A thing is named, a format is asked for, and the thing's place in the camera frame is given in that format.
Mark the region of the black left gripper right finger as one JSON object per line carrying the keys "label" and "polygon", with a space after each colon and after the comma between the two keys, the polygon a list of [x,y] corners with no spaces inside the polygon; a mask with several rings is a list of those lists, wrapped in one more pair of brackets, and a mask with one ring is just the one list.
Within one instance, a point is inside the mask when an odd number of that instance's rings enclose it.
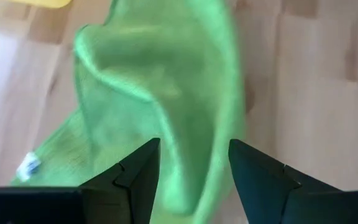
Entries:
{"label": "black left gripper right finger", "polygon": [[229,162],[249,224],[358,224],[358,191],[343,191],[238,140]]}

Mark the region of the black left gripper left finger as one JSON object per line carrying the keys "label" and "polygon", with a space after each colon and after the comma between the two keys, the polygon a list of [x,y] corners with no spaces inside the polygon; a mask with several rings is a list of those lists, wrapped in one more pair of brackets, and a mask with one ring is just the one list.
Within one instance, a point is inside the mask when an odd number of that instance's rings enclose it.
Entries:
{"label": "black left gripper left finger", "polygon": [[0,224],[149,224],[159,168],[153,138],[77,187],[0,187]]}

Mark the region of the green microfiber towel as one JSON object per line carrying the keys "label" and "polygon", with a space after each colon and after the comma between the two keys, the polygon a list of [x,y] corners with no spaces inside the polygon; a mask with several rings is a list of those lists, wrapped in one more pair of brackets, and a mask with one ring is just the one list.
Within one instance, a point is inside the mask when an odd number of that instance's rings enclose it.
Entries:
{"label": "green microfiber towel", "polygon": [[233,186],[229,141],[245,135],[244,76],[225,0],[113,0],[74,39],[78,109],[14,185],[74,186],[152,138],[152,224],[208,224]]}

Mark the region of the yellow plastic basket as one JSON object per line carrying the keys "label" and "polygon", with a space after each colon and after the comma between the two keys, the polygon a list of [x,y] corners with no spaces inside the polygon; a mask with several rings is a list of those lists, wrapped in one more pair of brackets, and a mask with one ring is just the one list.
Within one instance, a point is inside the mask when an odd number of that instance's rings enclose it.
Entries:
{"label": "yellow plastic basket", "polygon": [[9,0],[31,6],[47,7],[47,8],[61,8],[69,4],[72,0]]}

